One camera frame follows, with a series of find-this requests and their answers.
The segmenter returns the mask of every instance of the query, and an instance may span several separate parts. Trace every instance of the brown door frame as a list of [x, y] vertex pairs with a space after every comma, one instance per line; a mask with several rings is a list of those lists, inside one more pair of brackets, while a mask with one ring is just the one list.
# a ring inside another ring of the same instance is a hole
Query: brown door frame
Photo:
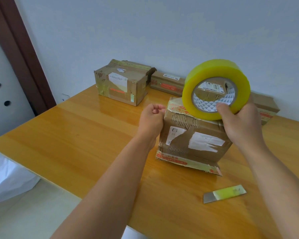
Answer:
[[54, 107], [48, 81], [14, 0], [0, 0], [0, 46], [37, 114]]

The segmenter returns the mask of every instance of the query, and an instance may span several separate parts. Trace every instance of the person's left hand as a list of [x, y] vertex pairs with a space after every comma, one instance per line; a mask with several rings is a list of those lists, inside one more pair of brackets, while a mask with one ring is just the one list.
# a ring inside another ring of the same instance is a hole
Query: person's left hand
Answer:
[[151, 142], [154, 147], [156, 138], [163, 128], [165, 106], [161, 104], [149, 104], [141, 113], [137, 134]]

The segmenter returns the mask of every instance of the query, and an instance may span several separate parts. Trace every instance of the white door panel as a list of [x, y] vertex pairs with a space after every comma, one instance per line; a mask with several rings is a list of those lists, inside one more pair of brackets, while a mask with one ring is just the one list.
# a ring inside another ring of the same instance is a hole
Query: white door panel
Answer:
[[33, 117], [30, 104], [0, 47], [0, 136]]

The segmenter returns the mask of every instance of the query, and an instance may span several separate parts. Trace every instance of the wooden table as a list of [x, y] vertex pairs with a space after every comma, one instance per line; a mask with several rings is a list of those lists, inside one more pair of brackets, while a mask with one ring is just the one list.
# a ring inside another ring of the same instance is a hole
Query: wooden table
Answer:
[[[149, 103], [170, 95], [148, 88], [137, 107], [98, 96], [92, 86], [0, 137], [0, 152], [83, 198], [135, 135]], [[267, 145], [299, 177], [299, 122], [274, 117]], [[223, 177], [149, 153], [129, 226], [149, 238], [280, 238], [245, 159], [232, 145]], [[204, 205], [203, 194], [242, 184], [247, 194]]]

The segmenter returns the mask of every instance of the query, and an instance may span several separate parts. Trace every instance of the clear adhesive tape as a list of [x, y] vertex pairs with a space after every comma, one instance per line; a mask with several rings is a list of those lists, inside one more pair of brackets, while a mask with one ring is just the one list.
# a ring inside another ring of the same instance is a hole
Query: clear adhesive tape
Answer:
[[182, 100], [184, 107], [192, 116], [209, 121], [221, 119], [220, 114], [214, 112], [216, 110], [212, 110], [211, 112], [204, 111], [193, 103], [195, 88], [204, 80], [213, 77], [222, 77], [234, 84], [235, 88], [233, 93], [235, 98], [231, 100], [229, 105], [232, 113], [235, 114], [240, 111], [248, 101], [250, 96], [249, 81], [239, 67], [230, 60], [208, 60], [192, 69], [185, 80]]

